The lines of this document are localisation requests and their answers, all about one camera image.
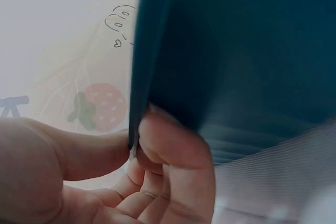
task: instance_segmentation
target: heart doodle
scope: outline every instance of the heart doodle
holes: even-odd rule
[[[115,48],[121,47],[121,41],[119,39],[115,40],[115,44],[114,44]]]

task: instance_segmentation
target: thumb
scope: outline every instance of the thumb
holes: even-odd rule
[[[129,157],[128,131],[103,136],[70,133],[24,119],[51,142],[63,180],[83,180],[106,175],[121,167]]]

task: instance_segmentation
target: printed pattern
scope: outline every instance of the printed pattern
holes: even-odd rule
[[[17,109],[18,105],[25,105],[29,103],[29,97],[24,95],[22,97],[9,97],[6,99],[0,99],[0,108],[4,108],[1,116],[2,118],[7,118],[9,113],[12,113],[12,117],[19,118],[20,113]]]
[[[97,83],[78,92],[73,102],[75,110],[68,122],[76,119],[88,131],[109,132],[126,117],[127,103],[124,95],[108,83]]]
[[[124,43],[133,45],[134,30],[130,29],[129,22],[135,18],[135,7],[120,5],[113,9],[113,13],[105,19],[105,25],[118,33],[114,47],[119,48]]]

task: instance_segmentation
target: red strawberry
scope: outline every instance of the red strawberry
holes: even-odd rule
[[[92,84],[78,92],[74,105],[68,121],[78,119],[86,130],[99,132],[109,132],[118,126],[128,109],[123,94],[108,83]]]

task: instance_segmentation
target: blue cartoon shape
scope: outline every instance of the blue cartoon shape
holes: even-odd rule
[[[22,97],[9,97],[5,99],[0,99],[0,108],[4,108],[0,118],[7,118],[9,112],[12,112],[14,118],[19,118],[20,113],[17,109],[18,105],[25,105],[29,103],[29,97],[24,95]]]

